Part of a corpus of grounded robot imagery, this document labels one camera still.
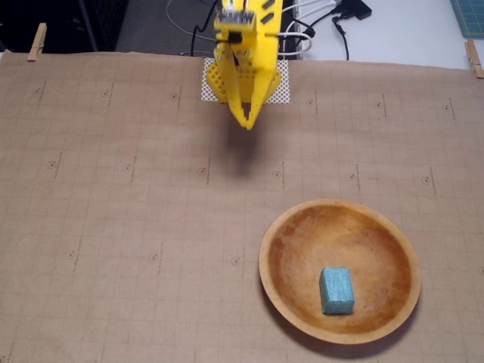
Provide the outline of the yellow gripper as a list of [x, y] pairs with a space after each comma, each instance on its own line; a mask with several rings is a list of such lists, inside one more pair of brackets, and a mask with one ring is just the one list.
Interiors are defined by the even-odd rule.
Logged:
[[[214, 49], [225, 102], [239, 125], [251, 130], [275, 77], [282, 1], [223, 1], [216, 12]], [[253, 69], [258, 70], [254, 76]]]

